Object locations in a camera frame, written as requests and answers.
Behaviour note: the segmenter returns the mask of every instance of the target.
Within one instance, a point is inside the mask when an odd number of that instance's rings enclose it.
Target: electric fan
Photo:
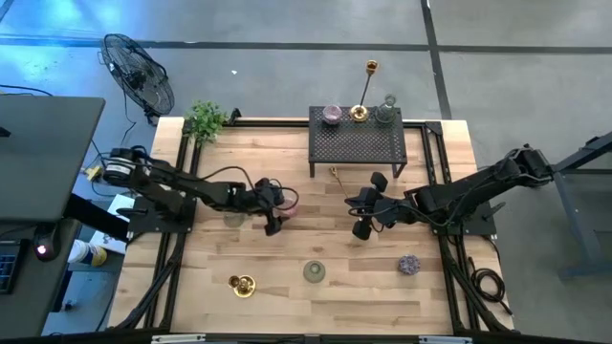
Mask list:
[[[124,34],[110,33],[102,40],[102,58],[113,78],[153,118],[167,115],[174,107],[174,94],[164,66],[155,62],[141,46]]]

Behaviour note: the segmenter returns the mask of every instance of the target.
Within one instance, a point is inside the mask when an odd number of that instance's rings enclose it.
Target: floor stripe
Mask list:
[[[431,57],[431,67],[433,68],[433,81],[436,85],[436,93],[438,94],[438,103],[440,104],[440,115],[442,119],[452,119],[450,113],[450,104],[448,102],[447,86],[444,83],[444,75],[442,74],[442,63],[440,62],[440,54],[438,53],[438,41],[436,40],[436,32],[433,28],[433,20],[431,19],[431,10],[429,9],[428,0],[421,0],[423,8],[423,19],[425,21],[425,30],[427,34],[427,42],[429,43],[429,56]]]
[[[475,54],[612,54],[612,47],[533,47],[533,46],[469,46],[427,44],[379,44],[379,43],[266,43],[266,42],[180,42],[137,41],[144,48],[152,49],[245,49],[245,50],[337,50],[380,52],[428,52]],[[100,39],[61,36],[8,36],[0,33],[0,45],[41,46],[65,48],[98,48]]]
[[[480,54],[612,54],[612,47],[516,47],[439,45],[440,53]]]
[[[298,50],[298,51],[379,51],[426,52],[427,44],[369,44],[369,43],[266,43],[266,42],[177,42],[137,41],[151,49],[245,49],[245,50]],[[99,48],[101,39],[65,39],[61,37],[28,38],[2,37],[0,45],[46,46],[67,48]]]

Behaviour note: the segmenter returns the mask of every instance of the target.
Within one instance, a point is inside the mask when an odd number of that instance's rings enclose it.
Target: candle holder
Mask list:
[[[363,100],[365,99],[365,93],[367,92],[367,86],[370,84],[370,77],[379,67],[379,63],[375,60],[368,60],[365,63],[365,72],[367,73],[367,79],[365,80],[365,87],[363,88],[363,94],[361,95],[361,101],[359,105],[355,105],[351,108],[349,115],[351,119],[357,122],[367,121],[367,109],[363,106]]]

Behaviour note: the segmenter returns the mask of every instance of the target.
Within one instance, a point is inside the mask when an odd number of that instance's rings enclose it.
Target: gold object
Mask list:
[[[346,193],[346,190],[344,189],[344,185],[342,185],[342,182],[340,181],[340,177],[338,175],[338,170],[336,169],[336,167],[332,166],[332,167],[330,167],[329,170],[332,172],[334,177],[336,177],[336,180],[338,181],[338,184],[340,184],[340,187],[342,188],[342,192],[344,192],[344,196],[346,196],[346,198],[348,198],[348,194]]]
[[[355,105],[349,111],[351,119],[356,122],[367,121],[367,109],[363,105]]]
[[[229,286],[238,297],[242,298],[249,297],[255,292],[255,280],[249,275],[230,277]]]
[[[373,75],[376,72],[376,69],[379,67],[379,63],[375,60],[368,60],[365,63],[365,72],[368,75]]]
[[[367,121],[367,109],[363,106],[363,100],[365,99],[365,93],[367,92],[367,86],[370,84],[370,77],[376,72],[379,67],[379,63],[375,60],[368,60],[365,63],[365,72],[367,73],[367,80],[365,81],[365,88],[363,88],[363,95],[361,95],[361,101],[359,105],[355,105],[351,108],[349,115],[355,122]]]

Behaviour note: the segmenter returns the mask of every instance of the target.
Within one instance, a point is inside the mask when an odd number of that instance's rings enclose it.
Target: green plant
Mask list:
[[[185,135],[194,138],[198,147],[205,141],[215,142],[227,115],[226,112],[219,110],[218,104],[212,101],[196,100],[185,114],[186,120],[191,122]]]

